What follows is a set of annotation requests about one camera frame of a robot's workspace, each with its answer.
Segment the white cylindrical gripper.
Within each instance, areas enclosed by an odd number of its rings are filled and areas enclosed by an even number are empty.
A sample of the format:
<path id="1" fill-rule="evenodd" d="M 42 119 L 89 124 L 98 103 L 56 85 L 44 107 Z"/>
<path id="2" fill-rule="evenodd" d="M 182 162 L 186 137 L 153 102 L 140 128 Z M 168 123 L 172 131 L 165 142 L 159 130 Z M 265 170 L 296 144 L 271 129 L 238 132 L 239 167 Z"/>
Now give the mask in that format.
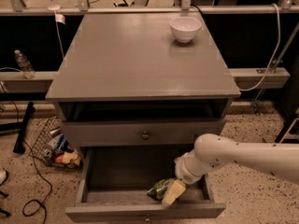
<path id="1" fill-rule="evenodd" d="M 169 207 L 186 190 L 186 185 L 192 185 L 199 181 L 203 175 L 210 172 L 212 167 L 205 161 L 201 161 L 195 151 L 187 152 L 175 159 L 176 178 L 168 186 L 162 205 Z"/>

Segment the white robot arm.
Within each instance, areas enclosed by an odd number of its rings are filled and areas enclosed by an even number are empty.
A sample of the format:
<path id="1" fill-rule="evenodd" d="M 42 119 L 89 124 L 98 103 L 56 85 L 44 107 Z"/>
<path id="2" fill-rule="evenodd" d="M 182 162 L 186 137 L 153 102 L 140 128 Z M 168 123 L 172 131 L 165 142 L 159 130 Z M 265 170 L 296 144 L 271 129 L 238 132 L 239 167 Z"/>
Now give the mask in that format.
<path id="1" fill-rule="evenodd" d="M 212 133 L 200 135 L 193 150 L 175 159 L 175 180 L 168 186 L 162 205 L 170 206 L 207 173 L 228 163 L 299 183 L 299 145 L 280 143 L 240 143 Z"/>

